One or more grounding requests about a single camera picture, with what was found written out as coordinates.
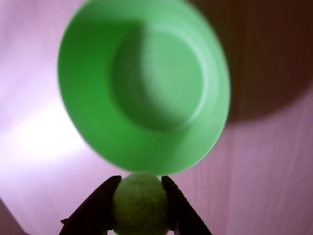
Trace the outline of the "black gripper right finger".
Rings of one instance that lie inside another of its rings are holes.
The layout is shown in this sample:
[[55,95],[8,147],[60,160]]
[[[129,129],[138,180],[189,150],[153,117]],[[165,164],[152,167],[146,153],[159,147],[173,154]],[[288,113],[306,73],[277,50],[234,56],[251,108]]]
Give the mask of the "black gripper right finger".
[[212,235],[175,182],[163,176],[161,183],[168,197],[169,229],[176,235]]

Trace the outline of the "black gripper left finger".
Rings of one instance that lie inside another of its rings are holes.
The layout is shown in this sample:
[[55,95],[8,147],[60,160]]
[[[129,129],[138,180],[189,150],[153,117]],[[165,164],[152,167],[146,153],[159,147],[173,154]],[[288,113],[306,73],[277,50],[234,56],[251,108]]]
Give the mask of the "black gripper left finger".
[[112,200],[121,176],[103,182],[66,219],[59,235],[106,235],[113,227]]

